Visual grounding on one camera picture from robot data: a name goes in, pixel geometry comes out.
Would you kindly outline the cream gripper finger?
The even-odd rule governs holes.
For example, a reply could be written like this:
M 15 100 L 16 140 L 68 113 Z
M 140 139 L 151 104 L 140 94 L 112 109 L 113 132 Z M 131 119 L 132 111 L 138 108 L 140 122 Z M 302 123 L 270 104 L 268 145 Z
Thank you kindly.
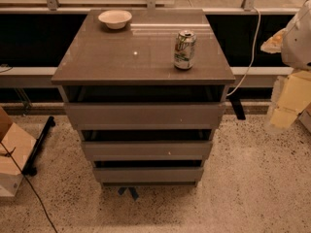
M 283 43 L 283 36 L 285 32 L 286 32 L 285 28 L 276 32 L 273 36 L 271 36 L 261 45 L 260 50 L 267 53 L 280 53 Z

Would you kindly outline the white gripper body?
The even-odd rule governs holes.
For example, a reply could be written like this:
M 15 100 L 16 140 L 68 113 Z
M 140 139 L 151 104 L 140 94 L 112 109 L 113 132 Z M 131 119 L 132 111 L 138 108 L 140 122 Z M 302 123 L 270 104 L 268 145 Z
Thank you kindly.
M 269 123 L 278 129 L 288 129 L 311 103 L 311 73 L 296 71 L 279 76 L 273 86 Z

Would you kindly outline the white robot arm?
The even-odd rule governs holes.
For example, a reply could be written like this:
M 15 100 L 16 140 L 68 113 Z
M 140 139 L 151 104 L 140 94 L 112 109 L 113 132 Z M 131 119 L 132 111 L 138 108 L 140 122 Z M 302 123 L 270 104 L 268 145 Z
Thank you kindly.
M 260 50 L 280 52 L 283 63 L 293 68 L 290 75 L 274 84 L 268 112 L 272 127 L 288 129 L 311 103 L 311 0 Z

